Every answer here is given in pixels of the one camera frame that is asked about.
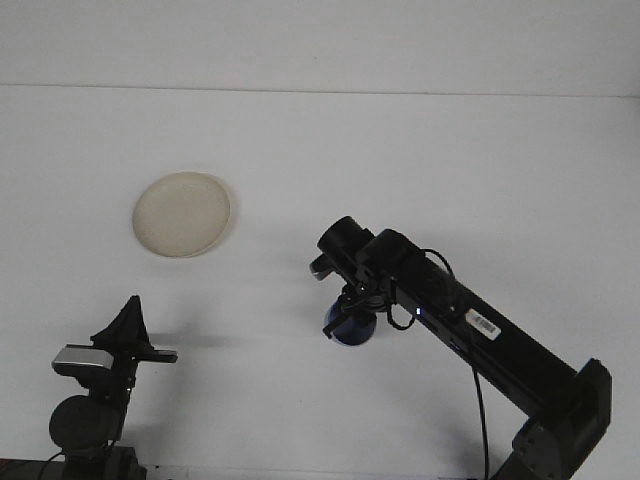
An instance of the barcode label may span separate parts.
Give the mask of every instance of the barcode label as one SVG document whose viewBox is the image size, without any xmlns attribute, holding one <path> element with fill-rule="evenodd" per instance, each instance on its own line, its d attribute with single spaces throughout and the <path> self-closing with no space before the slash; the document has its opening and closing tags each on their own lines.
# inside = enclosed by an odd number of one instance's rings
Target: barcode label
<svg viewBox="0 0 640 480">
<path fill-rule="evenodd" d="M 502 332 L 502 330 L 500 330 L 496 325 L 473 309 L 466 313 L 465 318 L 467 323 L 475 327 L 476 330 L 482 333 L 489 340 L 495 340 L 498 338 L 498 335 L 500 335 L 500 332 Z"/>
</svg>

